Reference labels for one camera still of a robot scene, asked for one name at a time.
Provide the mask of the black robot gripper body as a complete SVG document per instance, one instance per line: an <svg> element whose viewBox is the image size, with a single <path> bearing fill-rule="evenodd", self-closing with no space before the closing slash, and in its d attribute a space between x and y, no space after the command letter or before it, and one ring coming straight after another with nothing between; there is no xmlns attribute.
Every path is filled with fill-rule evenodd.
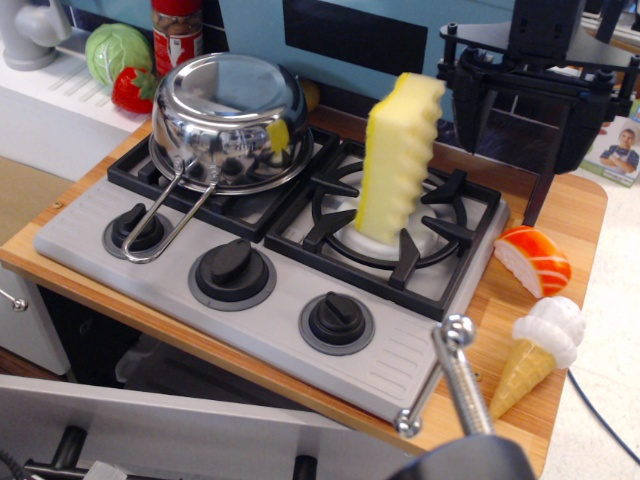
<svg viewBox="0 0 640 480"><path fill-rule="evenodd" d="M581 1L517 1L508 22L441 28L438 77L464 150L476 151L499 92L566 107L557 174L578 168L604 123L629 114L639 57L588 34L583 12Z"/></svg>

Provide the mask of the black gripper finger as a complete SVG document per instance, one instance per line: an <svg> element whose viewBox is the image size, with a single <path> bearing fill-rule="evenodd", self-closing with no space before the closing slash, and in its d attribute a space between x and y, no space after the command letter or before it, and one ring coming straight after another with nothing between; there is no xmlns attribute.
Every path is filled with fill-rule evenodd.
<svg viewBox="0 0 640 480"><path fill-rule="evenodd" d="M559 130L556 130L523 216L523 224L526 226L536 225L544 206L547 194L555 177L554 169L560 144L561 134Z"/></svg>

